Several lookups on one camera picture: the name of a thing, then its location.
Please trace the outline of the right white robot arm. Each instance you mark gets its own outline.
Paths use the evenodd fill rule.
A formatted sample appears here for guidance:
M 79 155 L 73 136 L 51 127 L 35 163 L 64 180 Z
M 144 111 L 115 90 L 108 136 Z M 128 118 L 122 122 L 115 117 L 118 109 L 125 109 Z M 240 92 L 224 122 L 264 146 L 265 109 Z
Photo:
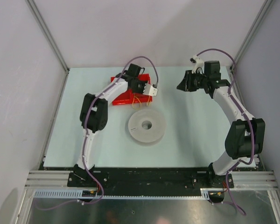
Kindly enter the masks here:
M 230 128 L 224 141 L 225 151 L 208 167 L 206 182 L 217 187 L 238 165 L 257 165 L 263 150 L 266 124 L 243 106 L 229 80 L 222 78 L 219 61 L 191 59 L 194 68 L 186 70 L 177 89 L 184 92 L 204 90 L 223 110 Z

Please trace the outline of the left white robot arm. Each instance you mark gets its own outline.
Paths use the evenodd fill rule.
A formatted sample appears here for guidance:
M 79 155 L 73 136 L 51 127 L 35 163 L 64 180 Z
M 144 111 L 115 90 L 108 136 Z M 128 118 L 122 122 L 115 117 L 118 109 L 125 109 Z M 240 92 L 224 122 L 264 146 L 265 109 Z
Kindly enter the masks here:
M 145 68 L 132 63 L 117 74 L 101 92 L 87 93 L 84 96 L 79 117 L 83 128 L 83 143 L 73 168 L 74 175 L 83 186 L 90 186 L 94 181 L 94 175 L 91 173 L 95 166 L 92 145 L 96 134 L 107 125 L 110 103 L 127 91 L 143 95 L 149 85 L 148 80 L 141 78 L 144 71 Z

